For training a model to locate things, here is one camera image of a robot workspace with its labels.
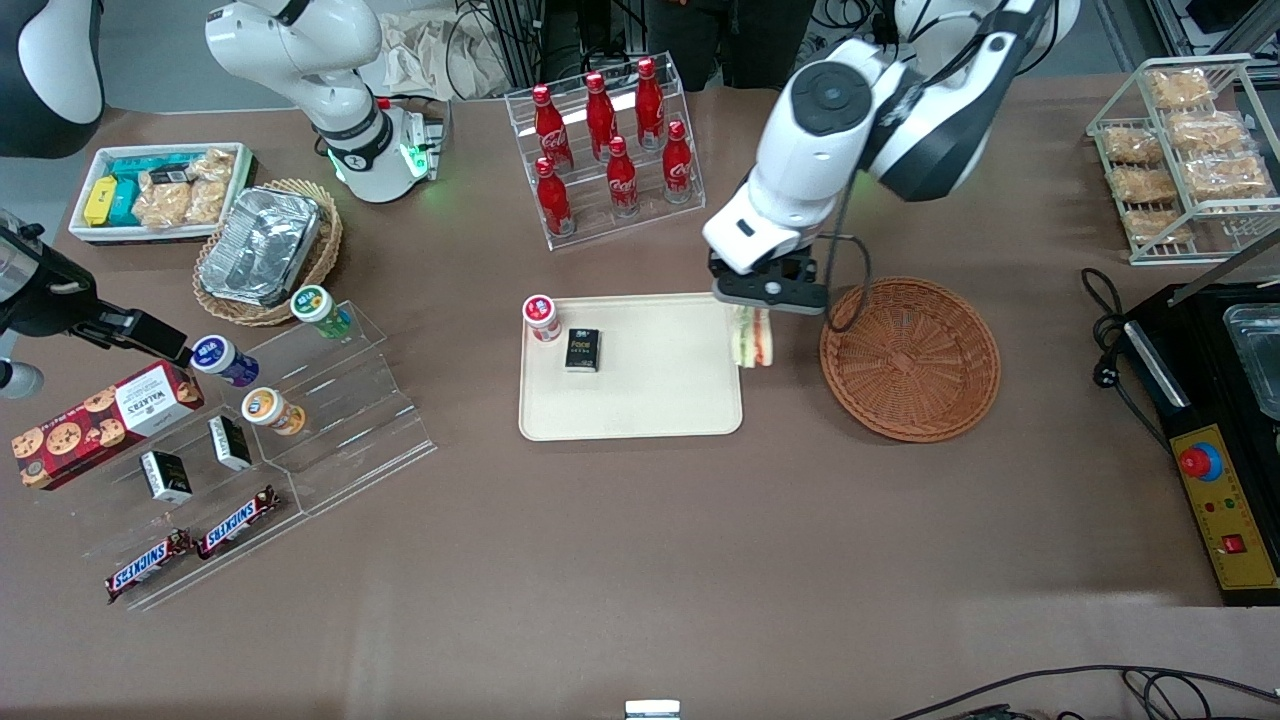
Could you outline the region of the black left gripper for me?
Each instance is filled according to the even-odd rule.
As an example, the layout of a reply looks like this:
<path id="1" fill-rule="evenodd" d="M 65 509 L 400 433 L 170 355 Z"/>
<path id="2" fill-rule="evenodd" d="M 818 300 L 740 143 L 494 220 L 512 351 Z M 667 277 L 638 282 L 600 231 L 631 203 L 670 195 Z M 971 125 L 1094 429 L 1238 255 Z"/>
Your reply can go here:
<path id="1" fill-rule="evenodd" d="M 754 261 L 736 272 L 717 251 L 708 254 L 707 269 L 717 291 L 765 291 L 769 283 L 786 290 L 796 283 L 814 283 L 817 264 L 808 249 Z"/>

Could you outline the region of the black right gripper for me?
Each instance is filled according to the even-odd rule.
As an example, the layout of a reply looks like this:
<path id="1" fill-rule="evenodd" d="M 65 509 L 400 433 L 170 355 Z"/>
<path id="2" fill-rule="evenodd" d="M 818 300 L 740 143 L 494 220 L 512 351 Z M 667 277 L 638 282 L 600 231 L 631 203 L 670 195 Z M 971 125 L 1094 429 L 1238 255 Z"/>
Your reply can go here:
<path id="1" fill-rule="evenodd" d="M 187 334 L 138 309 L 97 299 L 96 281 L 42 241 L 44 228 L 1 211 L 1 328 L 27 337 L 69 333 L 100 348 L 188 366 Z"/>

